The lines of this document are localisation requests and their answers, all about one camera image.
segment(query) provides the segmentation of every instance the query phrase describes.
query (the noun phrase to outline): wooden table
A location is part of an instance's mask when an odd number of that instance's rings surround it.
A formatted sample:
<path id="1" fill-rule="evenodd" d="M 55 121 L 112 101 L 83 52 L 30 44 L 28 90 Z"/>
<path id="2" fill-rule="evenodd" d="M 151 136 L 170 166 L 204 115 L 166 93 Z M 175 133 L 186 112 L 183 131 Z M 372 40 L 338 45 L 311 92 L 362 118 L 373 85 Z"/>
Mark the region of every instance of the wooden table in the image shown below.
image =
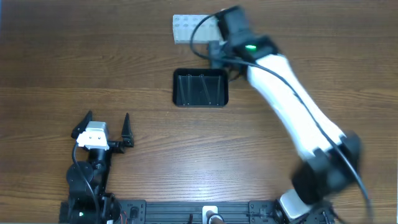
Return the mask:
<path id="1" fill-rule="evenodd" d="M 113 157 L 108 191 L 148 201 L 267 200 L 291 188 L 299 158 L 283 125 L 244 80 L 225 108 L 178 108 L 176 68 L 207 67 L 174 45 L 173 14 L 242 4 L 272 36 L 318 106 L 365 145 L 376 223 L 395 223 L 397 1 L 3 0 L 0 32 L 0 222 L 57 222 L 68 197 L 73 127 L 93 110 L 136 146 Z M 80 159 L 86 153 L 80 151 Z M 353 185 L 333 199 L 361 223 Z"/>

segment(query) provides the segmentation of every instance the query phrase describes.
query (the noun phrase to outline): cable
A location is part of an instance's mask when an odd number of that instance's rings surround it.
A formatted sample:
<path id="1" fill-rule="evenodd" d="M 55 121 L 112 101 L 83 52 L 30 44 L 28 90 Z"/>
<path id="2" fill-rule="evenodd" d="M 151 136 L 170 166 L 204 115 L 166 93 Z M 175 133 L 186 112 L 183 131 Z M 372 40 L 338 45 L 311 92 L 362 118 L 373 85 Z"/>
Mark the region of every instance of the cable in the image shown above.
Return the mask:
<path id="1" fill-rule="evenodd" d="M 193 38 L 195 36 L 195 33 L 197 32 L 198 28 L 209 18 L 215 16 L 216 14 L 211 14 L 209 16 L 204 17 L 199 23 L 198 25 L 194 28 L 194 30 L 192 31 L 192 35 L 190 38 L 190 48 L 191 51 L 197 55 L 198 57 L 201 57 L 203 59 L 207 59 L 207 60 L 217 60 L 219 62 L 224 62 L 224 63 L 238 63 L 241 65 L 247 65 L 247 66 L 252 66 L 252 67 L 256 67 L 256 68 L 260 68 L 261 70 L 264 70 L 268 73 L 270 73 L 271 75 L 277 77 L 281 82 L 283 82 L 285 85 L 287 85 L 292 91 L 293 94 L 297 97 L 297 99 L 299 100 L 299 102 L 304 106 L 304 108 L 307 110 L 307 112 L 310 114 L 312 120 L 314 121 L 315 125 L 317 126 L 317 128 L 319 129 L 319 131 L 321 132 L 321 134 L 326 138 L 326 140 L 331 144 L 332 148 L 337 152 L 337 154 L 339 155 L 339 157 L 343 160 L 343 162 L 347 165 L 349 171 L 352 173 L 353 177 L 355 178 L 358 187 L 361 189 L 362 195 L 364 197 L 365 203 L 366 203 L 366 210 L 368 213 L 368 217 L 370 218 L 370 223 L 373 223 L 373 209 L 372 209 L 372 203 L 371 200 L 369 198 L 368 192 L 360 178 L 360 176 L 358 175 L 358 173 L 355 171 L 354 167 L 351 165 L 351 163 L 349 162 L 349 160 L 345 157 L 345 155 L 343 154 L 343 152 L 338 148 L 338 146 L 335 144 L 335 142 L 333 142 L 333 140 L 330 139 L 330 137 L 327 135 L 327 133 L 323 130 L 323 128 L 320 126 L 320 124 L 318 123 L 318 121 L 314 118 L 314 116 L 312 115 L 311 111 L 309 110 L 309 108 L 306 106 L 306 104 L 303 102 L 303 100 L 301 99 L 301 97 L 299 96 L 299 94 L 295 91 L 295 89 L 290 85 L 290 83 L 283 78 L 282 76 L 280 76 L 278 73 L 272 71 L 269 68 L 263 67 L 259 64 L 256 63 L 251 63 L 251 62 L 246 62 L 244 60 L 238 60 L 238 59 L 227 59 L 227 58 L 216 58 L 216 57 L 210 57 L 207 55 L 203 55 L 199 52 L 196 51 L 196 49 L 193 47 Z"/>
<path id="2" fill-rule="evenodd" d="M 74 165 L 77 167 L 77 170 L 78 170 L 78 172 L 80 174 L 80 177 L 83 179 L 83 181 L 87 185 L 88 190 L 90 190 L 91 197 L 93 198 L 94 204 L 95 204 L 95 213 L 96 213 L 96 222 L 95 223 L 98 224 L 99 223 L 99 218 L 100 218 L 100 205 L 99 205 L 98 199 L 95 197 L 93 189 L 91 188 L 90 184 L 88 183 L 83 171 L 81 171 L 79 163 L 77 163 L 77 161 L 76 161 L 76 149 L 77 149 L 77 147 L 78 147 L 78 143 L 76 142 L 75 146 L 73 147 L 73 150 L 72 150 L 72 160 L 73 160 Z"/>

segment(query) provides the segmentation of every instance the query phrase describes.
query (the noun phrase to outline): white arm segment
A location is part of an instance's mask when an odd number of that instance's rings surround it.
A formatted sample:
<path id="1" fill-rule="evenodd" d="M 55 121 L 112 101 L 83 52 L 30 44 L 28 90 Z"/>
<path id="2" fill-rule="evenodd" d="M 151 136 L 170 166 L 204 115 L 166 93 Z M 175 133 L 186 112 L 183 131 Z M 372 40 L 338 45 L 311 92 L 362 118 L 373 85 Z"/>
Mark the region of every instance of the white arm segment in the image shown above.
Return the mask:
<path id="1" fill-rule="evenodd" d="M 289 61 L 283 55 L 268 55 L 257 60 L 257 63 L 284 77 L 327 135 L 337 145 L 341 143 L 340 137 L 343 137 L 344 133 L 319 110 L 296 79 Z M 268 101 L 279 119 L 282 120 L 293 139 L 298 155 L 303 160 L 314 157 L 313 151 L 318 148 L 324 151 L 331 149 L 331 144 L 321 134 L 308 111 L 285 83 L 256 67 L 248 68 L 248 81 Z"/>

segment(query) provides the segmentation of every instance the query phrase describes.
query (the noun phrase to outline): wood grain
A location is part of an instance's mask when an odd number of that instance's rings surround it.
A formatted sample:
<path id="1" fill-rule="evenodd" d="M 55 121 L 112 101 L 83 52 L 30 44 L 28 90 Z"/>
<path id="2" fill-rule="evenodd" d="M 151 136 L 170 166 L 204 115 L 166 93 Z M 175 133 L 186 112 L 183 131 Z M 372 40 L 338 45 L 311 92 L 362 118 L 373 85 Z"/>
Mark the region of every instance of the wood grain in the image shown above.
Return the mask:
<path id="1" fill-rule="evenodd" d="M 394 223 L 398 2 L 388 0 L 3 0 L 0 222 L 58 221 L 70 131 L 88 110 L 113 139 L 131 114 L 136 146 L 113 157 L 108 184 L 118 198 L 267 200 L 291 188 L 293 144 L 244 80 L 230 84 L 225 108 L 177 108 L 171 100 L 176 68 L 208 66 L 174 45 L 172 15 L 235 4 L 277 42 L 325 114 L 361 136 L 376 223 Z M 350 223 L 363 222 L 356 186 L 333 201 Z"/>

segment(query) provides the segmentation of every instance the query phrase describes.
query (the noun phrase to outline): green light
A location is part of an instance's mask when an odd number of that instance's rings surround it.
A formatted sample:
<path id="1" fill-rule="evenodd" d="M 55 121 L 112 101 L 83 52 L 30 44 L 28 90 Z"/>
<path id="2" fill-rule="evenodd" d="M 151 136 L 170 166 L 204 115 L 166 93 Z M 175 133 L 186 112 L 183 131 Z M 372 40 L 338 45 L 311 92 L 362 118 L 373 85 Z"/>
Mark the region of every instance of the green light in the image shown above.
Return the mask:
<path id="1" fill-rule="evenodd" d="M 246 45 L 246 46 L 244 46 L 246 49 L 248 49 L 248 50 L 256 50 L 257 49 L 257 47 L 255 46 L 255 45 Z"/>

